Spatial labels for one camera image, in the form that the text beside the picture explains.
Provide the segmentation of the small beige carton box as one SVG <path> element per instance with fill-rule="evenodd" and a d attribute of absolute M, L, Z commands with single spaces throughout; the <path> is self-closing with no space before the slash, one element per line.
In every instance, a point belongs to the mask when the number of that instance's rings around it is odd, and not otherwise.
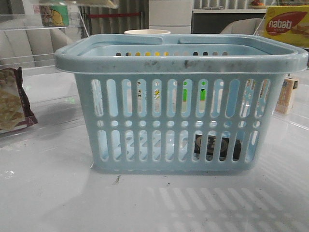
<path fill-rule="evenodd" d="M 298 89 L 298 78 L 285 78 L 282 84 L 280 96 L 277 101 L 275 111 L 282 115 L 287 115 L 291 112 L 294 101 L 295 94 Z"/>

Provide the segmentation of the clear acrylic shelf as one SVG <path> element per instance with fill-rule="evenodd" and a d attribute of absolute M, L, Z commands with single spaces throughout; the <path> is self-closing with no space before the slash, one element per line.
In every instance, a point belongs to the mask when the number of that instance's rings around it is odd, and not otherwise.
<path fill-rule="evenodd" d="M 274 112 L 273 116 L 286 123 L 309 130 L 309 69 L 287 75 L 299 79 L 298 89 L 296 89 L 294 105 L 290 113 L 284 115 Z"/>
<path fill-rule="evenodd" d="M 37 14 L 0 16 L 0 68 L 41 68 L 55 64 L 54 52 L 89 36 L 79 12 L 67 26 L 43 25 Z"/>

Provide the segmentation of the green cartoon snack package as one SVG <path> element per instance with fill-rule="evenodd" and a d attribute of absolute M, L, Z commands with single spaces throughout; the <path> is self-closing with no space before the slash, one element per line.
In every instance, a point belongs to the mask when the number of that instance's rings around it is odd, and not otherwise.
<path fill-rule="evenodd" d="M 40 15 L 44 27 L 66 27 L 69 13 L 65 5 L 40 5 Z"/>

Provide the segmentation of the clear acrylic shelf left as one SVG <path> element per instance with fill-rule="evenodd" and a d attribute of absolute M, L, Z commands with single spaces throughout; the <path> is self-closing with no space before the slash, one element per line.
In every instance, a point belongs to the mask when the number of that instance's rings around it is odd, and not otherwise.
<path fill-rule="evenodd" d="M 55 64 L 54 52 L 89 36 L 79 12 L 67 26 L 43 25 L 37 14 L 0 16 L 0 68 L 41 68 Z"/>

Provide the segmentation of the white drawer cabinet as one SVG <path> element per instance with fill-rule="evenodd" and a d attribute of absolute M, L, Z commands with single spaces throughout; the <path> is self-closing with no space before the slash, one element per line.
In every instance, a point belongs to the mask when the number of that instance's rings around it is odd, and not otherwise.
<path fill-rule="evenodd" d="M 193 6 L 192 0 L 150 0 L 149 28 L 190 34 Z"/>

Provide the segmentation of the white shelf unit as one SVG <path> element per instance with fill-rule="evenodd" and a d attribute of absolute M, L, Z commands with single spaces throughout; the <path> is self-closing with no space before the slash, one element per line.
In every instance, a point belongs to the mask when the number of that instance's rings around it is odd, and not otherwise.
<path fill-rule="evenodd" d="M 265 13 L 265 8 L 253 8 L 250 0 L 195 0 L 191 32 L 220 33 L 234 21 L 263 18 Z"/>

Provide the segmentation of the brown cracker snack bag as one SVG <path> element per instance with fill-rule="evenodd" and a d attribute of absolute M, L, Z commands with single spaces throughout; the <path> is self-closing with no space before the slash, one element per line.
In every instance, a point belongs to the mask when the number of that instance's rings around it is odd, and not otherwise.
<path fill-rule="evenodd" d="M 0 132 L 19 131 L 37 124 L 23 89 L 22 68 L 0 71 Z"/>

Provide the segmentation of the yellow Nabati wafer box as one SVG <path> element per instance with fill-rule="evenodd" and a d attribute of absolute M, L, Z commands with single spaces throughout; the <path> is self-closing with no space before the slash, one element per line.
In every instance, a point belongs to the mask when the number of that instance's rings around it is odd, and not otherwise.
<path fill-rule="evenodd" d="M 270 6 L 261 35 L 283 43 L 309 47 L 309 7 Z"/>

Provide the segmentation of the clear acrylic shelf right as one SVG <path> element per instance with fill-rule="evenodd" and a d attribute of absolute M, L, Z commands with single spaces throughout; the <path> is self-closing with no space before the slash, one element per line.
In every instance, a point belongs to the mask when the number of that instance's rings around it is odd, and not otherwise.
<path fill-rule="evenodd" d="M 299 79 L 298 89 L 296 89 L 294 105 L 290 113 L 284 115 L 274 112 L 273 116 L 286 123 L 309 130 L 309 69 L 287 75 Z"/>

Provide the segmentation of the light blue plastic basket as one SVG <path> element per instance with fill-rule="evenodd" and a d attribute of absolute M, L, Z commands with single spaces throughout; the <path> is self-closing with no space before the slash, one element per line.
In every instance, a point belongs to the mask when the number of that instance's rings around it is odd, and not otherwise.
<path fill-rule="evenodd" d="M 75 76 L 95 166 L 137 172 L 252 168 L 285 75 L 307 61 L 302 48 L 237 34 L 97 34 L 55 52 L 56 67 Z M 236 139 L 242 147 L 233 161 Z"/>

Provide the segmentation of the packaged bread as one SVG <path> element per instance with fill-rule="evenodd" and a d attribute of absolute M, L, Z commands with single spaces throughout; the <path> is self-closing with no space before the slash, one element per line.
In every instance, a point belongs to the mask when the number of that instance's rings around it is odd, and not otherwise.
<path fill-rule="evenodd" d="M 78 5 L 112 9 L 117 9 L 120 5 L 118 0 L 38 0 L 37 2 L 40 5 Z"/>

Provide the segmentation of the white paper cup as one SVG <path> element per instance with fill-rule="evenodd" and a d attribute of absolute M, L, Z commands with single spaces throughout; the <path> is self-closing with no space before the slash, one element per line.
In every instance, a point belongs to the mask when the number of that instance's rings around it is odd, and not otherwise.
<path fill-rule="evenodd" d="M 136 30 L 127 30 L 124 32 L 124 35 L 139 35 L 139 36 L 162 36 L 171 34 L 168 30 L 161 29 L 136 29 Z"/>

